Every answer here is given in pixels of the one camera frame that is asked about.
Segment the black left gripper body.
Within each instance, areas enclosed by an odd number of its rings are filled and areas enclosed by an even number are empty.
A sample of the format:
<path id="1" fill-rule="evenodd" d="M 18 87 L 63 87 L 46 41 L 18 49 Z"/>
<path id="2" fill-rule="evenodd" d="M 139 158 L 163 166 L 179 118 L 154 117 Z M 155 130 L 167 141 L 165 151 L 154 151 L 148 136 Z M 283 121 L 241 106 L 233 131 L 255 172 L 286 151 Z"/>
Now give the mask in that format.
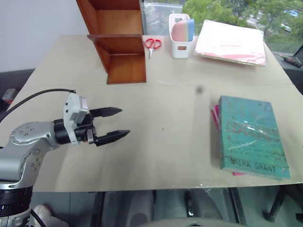
<path id="1" fill-rule="evenodd" d="M 96 117 L 96 109 L 92 109 L 85 115 L 81 123 L 77 123 L 74 130 L 77 141 L 88 142 L 89 144 L 95 143 L 97 139 L 96 128 L 93 124 L 94 117 Z"/>

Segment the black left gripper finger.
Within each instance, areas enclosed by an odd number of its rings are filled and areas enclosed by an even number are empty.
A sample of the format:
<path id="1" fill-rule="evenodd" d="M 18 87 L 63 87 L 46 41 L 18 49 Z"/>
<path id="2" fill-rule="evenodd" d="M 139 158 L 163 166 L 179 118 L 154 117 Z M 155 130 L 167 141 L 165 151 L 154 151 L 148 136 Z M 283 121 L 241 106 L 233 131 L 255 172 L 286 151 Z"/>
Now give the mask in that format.
<path id="1" fill-rule="evenodd" d="M 102 146 L 105 144 L 115 142 L 115 141 L 125 137 L 129 133 L 130 133 L 130 130 L 117 130 L 117 131 L 109 132 L 104 136 L 96 137 L 95 145 L 98 147 L 98 146 Z"/>
<path id="2" fill-rule="evenodd" d="M 96 117 L 109 117 L 113 116 L 119 112 L 122 112 L 122 109 L 117 107 L 104 107 L 104 108 L 97 108 L 97 109 L 91 109 L 89 111 L 90 117 L 96 118 Z"/>

